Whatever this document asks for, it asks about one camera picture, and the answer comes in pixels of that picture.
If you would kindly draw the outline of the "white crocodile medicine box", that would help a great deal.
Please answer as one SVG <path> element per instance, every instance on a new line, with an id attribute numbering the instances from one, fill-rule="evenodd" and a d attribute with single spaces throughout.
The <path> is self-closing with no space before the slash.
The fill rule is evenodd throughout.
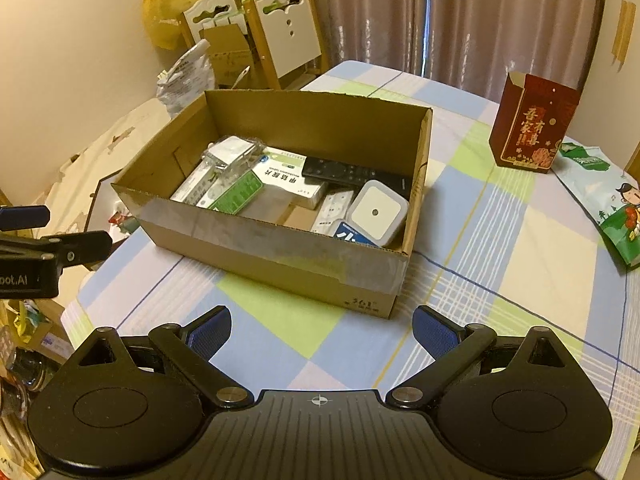
<path id="1" fill-rule="evenodd" d="M 202 159 L 186 177 L 170 199 L 187 205 L 196 205 L 217 179 L 218 167 L 210 159 Z"/>

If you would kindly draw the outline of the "white square night light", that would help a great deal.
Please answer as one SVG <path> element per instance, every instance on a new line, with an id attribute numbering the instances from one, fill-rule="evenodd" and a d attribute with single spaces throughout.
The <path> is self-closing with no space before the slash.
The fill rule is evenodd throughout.
<path id="1" fill-rule="evenodd" d="M 409 202 L 378 180 L 367 181 L 349 206 L 346 222 L 375 245 L 388 246 L 404 225 Z"/>

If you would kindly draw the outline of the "green throat spray box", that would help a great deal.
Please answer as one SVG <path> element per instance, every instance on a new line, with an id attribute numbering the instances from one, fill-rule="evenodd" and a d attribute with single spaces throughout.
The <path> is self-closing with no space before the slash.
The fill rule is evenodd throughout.
<path id="1" fill-rule="evenodd" d="M 263 187 L 254 171 L 246 170 L 234 178 L 216 180 L 196 206 L 223 214 L 238 214 L 262 192 Z"/>

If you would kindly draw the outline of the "clear blue label case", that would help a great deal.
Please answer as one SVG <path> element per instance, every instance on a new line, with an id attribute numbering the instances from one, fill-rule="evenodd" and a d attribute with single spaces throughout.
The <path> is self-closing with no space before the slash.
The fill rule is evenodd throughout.
<path id="1" fill-rule="evenodd" d="M 224 171 L 236 162 L 259 156 L 264 148 L 262 141 L 256 139 L 226 136 L 215 143 L 209 143 L 202 154 L 202 159 L 212 164 L 217 170 Z"/>

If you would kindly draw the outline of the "long white bagged remote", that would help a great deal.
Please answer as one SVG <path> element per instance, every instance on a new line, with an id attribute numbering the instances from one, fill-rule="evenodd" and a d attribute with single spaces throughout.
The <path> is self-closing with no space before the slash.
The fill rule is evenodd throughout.
<path id="1" fill-rule="evenodd" d="M 355 191 L 347 188 L 326 194 L 311 226 L 311 232 L 328 235 L 332 224 L 346 217 L 346 212 L 354 197 Z"/>

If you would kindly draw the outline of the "white blue medicine box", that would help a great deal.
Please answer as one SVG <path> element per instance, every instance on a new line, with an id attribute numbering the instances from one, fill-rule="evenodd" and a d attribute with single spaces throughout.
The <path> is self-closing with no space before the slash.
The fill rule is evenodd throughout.
<path id="1" fill-rule="evenodd" d="M 326 184 L 305 179 L 303 168 L 306 159 L 301 154 L 266 146 L 253 171 L 263 184 L 292 194 L 294 205 L 314 209 L 326 194 Z"/>

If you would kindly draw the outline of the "black remote control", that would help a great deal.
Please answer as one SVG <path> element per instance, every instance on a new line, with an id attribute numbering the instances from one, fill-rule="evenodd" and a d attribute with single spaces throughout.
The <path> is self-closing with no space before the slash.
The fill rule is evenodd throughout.
<path id="1" fill-rule="evenodd" d="M 302 176 L 306 179 L 354 186 L 355 188 L 361 188 L 370 180 L 377 180 L 402 196 L 408 196 L 412 187 L 412 179 L 409 177 L 315 157 L 305 159 Z"/>

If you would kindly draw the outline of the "plaid tablecloth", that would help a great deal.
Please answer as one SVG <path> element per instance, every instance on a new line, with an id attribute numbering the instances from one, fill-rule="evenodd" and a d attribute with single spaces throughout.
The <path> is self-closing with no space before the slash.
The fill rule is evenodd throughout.
<path id="1" fill-rule="evenodd" d="M 137 232 L 67 305 L 70 341 L 80 344 L 96 326 L 144 334 L 224 304 L 232 335 L 214 363 L 250 390 L 386 391 L 431 361 L 409 326 L 420 304 L 501 335 L 547 325 L 610 408 L 613 433 L 599 471 L 622 478 L 639 430 L 638 272 L 605 246 L 555 174 L 495 165 L 488 148 L 494 102 L 357 61 L 333 67 L 312 88 L 434 112 L 419 231 L 390 318 L 239 278 Z"/>

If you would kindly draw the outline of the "brown cardboard box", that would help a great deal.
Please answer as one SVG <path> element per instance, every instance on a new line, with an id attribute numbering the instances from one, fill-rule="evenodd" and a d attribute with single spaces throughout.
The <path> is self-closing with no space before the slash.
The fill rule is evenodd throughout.
<path id="1" fill-rule="evenodd" d="M 388 318 L 400 295 L 424 196 L 434 114 L 347 94 L 213 90 L 168 122 L 114 188 L 160 247 L 327 304 Z M 267 183 L 237 214 L 174 200 L 210 144 L 237 136 L 297 155 L 383 170 L 411 186 L 385 248 L 311 229 L 314 208 Z"/>

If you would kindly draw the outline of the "crumpled silver plastic bag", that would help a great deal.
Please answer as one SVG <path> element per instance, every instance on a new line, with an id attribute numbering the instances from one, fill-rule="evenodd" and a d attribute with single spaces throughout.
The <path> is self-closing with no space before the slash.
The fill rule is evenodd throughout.
<path id="1" fill-rule="evenodd" d="M 209 47 L 209 42 L 201 39 L 157 81 L 156 97 L 165 105 L 171 118 L 179 115 L 203 92 L 216 88 Z"/>

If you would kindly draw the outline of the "green white snack bag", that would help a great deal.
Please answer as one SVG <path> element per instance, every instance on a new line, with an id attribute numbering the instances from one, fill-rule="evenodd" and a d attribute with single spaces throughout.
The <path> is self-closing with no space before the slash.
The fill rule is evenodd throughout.
<path id="1" fill-rule="evenodd" d="M 624 263 L 638 266 L 638 183 L 597 146 L 575 142 L 561 144 L 552 170 Z"/>

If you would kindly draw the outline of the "small brown cardboard carton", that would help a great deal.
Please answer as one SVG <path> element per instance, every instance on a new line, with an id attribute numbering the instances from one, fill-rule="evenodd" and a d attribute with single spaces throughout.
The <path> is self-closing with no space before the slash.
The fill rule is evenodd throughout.
<path id="1" fill-rule="evenodd" d="M 255 88 L 254 55 L 239 25 L 203 28 L 200 36 L 209 43 L 207 55 L 218 87 Z"/>

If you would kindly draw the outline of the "red paper gift bag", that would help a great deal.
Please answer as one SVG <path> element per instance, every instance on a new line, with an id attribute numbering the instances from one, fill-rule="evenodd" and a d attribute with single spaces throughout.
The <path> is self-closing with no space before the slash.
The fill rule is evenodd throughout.
<path id="1" fill-rule="evenodd" d="M 566 135 L 580 92 L 532 74 L 506 76 L 489 147 L 499 167 L 547 172 Z"/>

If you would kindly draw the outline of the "white wooden chair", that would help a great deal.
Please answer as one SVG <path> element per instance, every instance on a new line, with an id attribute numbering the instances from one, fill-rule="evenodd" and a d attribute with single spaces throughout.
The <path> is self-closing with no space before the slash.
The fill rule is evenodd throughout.
<path id="1" fill-rule="evenodd" d="M 243 10 L 269 88 L 300 90 L 329 68 L 312 0 L 246 0 Z"/>
<path id="2" fill-rule="evenodd" d="M 239 10 L 236 0 L 198 0 L 179 16 L 180 29 L 186 45 L 190 48 L 200 40 L 200 31 L 215 23 L 219 15 Z"/>

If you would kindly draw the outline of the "brown curtain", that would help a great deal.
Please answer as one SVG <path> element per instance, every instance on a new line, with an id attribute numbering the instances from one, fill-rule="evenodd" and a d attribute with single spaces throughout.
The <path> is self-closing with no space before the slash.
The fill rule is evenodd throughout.
<path id="1" fill-rule="evenodd" d="M 314 0 L 332 64 L 397 68 L 500 99 L 506 76 L 580 89 L 604 0 Z"/>

